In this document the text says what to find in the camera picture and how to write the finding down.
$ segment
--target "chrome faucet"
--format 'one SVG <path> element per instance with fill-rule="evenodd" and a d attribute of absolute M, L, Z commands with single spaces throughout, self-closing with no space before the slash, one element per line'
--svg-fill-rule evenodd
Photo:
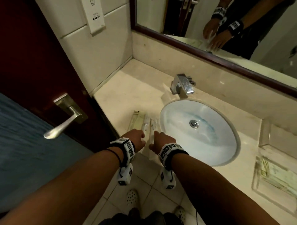
<path fill-rule="evenodd" d="M 191 77 L 187 77 L 185 74 L 177 74 L 171 83 L 170 90 L 172 94 L 180 94 L 181 89 L 183 89 L 187 95 L 193 94 L 195 91 L 192 85 L 195 86 L 196 82 L 194 82 Z"/>

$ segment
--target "white sink basin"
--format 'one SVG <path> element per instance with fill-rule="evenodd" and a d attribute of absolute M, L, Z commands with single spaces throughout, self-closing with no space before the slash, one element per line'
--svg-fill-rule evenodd
<path fill-rule="evenodd" d="M 233 125 L 200 102 L 180 100 L 166 105 L 160 126 L 190 156 L 210 166 L 226 165 L 239 154 L 240 139 Z"/>

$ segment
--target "reflected hand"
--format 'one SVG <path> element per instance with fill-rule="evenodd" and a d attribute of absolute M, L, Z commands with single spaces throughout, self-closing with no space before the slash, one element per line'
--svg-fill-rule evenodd
<path fill-rule="evenodd" d="M 204 27 L 203 37 L 205 39 L 209 39 L 210 37 L 213 37 L 219 28 L 219 23 L 220 23 L 220 19 L 218 18 L 211 19 Z"/>
<path fill-rule="evenodd" d="M 221 49 L 231 38 L 232 34 L 230 33 L 230 31 L 225 30 L 212 39 L 212 41 L 208 45 L 208 48 L 210 48 L 211 50 Z"/>
<path fill-rule="evenodd" d="M 164 132 L 159 133 L 158 131 L 155 131 L 154 143 L 149 145 L 149 149 L 158 155 L 161 151 L 161 148 L 165 144 L 170 144 L 170 143 L 176 143 L 176 140 L 173 137 L 170 137 L 164 134 Z"/>
<path fill-rule="evenodd" d="M 133 142 L 133 144 L 135 145 L 135 153 L 139 152 L 146 145 L 146 142 L 141 140 L 141 138 L 145 137 L 142 130 L 133 129 L 128 131 L 121 137 L 127 137 Z"/>

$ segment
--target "electrical outlet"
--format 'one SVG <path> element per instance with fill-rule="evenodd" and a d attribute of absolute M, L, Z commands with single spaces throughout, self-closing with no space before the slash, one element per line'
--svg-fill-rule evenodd
<path fill-rule="evenodd" d="M 81 0 L 91 34 L 105 27 L 100 0 Z"/>

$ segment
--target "marble countertop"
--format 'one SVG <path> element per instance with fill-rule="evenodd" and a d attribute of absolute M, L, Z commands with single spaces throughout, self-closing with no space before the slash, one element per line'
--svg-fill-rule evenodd
<path fill-rule="evenodd" d="M 132 59 L 94 97 L 119 135 L 127 132 L 134 110 L 159 118 L 164 105 L 179 98 L 169 87 L 172 76 Z M 241 151 L 231 163 L 214 167 L 229 182 L 257 202 L 281 225 L 297 224 L 297 219 L 252 191 L 252 179 L 261 119 L 195 88 L 188 99 L 207 102 L 233 123 L 241 139 Z"/>

